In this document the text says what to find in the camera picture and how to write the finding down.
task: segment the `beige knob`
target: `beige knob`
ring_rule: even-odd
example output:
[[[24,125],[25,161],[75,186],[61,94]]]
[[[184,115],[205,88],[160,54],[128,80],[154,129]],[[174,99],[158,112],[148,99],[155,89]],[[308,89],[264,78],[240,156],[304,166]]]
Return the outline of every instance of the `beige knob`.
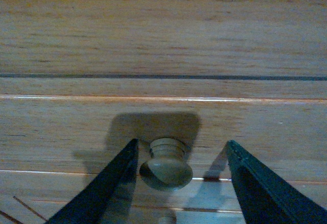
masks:
[[[193,177],[184,160],[186,146],[175,139],[162,138],[150,144],[151,159],[141,165],[142,180],[161,191],[174,191],[186,186]]]

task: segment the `thin wire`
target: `thin wire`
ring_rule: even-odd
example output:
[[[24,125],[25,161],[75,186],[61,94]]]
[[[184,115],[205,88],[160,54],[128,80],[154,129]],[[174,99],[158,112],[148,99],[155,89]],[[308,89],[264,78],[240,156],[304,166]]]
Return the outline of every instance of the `thin wire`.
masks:
[[[46,218],[44,218],[42,215],[40,215],[39,213],[37,213],[35,210],[33,210],[30,206],[28,206],[27,204],[25,204],[23,201],[21,201],[18,197],[13,196],[14,200],[18,201],[21,205],[23,205],[26,209],[28,209],[29,211],[31,211],[33,214],[35,214],[36,216],[40,217],[42,220],[47,221]]]

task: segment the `wooden surface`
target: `wooden surface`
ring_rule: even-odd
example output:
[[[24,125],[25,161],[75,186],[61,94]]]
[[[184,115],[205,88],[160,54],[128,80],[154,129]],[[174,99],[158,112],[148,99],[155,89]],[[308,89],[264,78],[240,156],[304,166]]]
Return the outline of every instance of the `wooden surface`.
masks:
[[[49,218],[132,138],[191,147],[194,178],[137,177],[129,223],[244,223],[234,139],[327,207],[326,0],[0,0],[0,210]],[[12,223],[0,216],[1,223]]]
[[[327,87],[312,80],[0,78],[0,94],[324,99]]]
[[[1,0],[0,73],[327,76],[327,0]]]

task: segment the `wooden drawer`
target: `wooden drawer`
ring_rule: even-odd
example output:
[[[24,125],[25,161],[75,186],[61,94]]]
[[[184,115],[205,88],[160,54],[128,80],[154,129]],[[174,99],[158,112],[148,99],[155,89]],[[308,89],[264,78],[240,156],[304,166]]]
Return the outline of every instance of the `wooden drawer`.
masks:
[[[43,223],[132,138],[187,142],[194,178],[137,180],[131,223],[244,223],[238,141],[327,207],[327,0],[0,0],[0,210]],[[11,223],[0,216],[3,223]]]

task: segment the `wooden dresser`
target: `wooden dresser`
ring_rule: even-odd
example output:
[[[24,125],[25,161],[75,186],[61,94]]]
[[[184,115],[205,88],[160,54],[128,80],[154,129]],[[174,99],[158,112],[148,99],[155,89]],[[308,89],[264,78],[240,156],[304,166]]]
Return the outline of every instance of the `wooden dresser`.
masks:
[[[49,218],[164,136],[194,178],[138,180],[130,223],[245,223],[228,140],[327,207],[327,0],[0,0],[0,31],[0,210],[22,223],[44,220],[17,199]]]

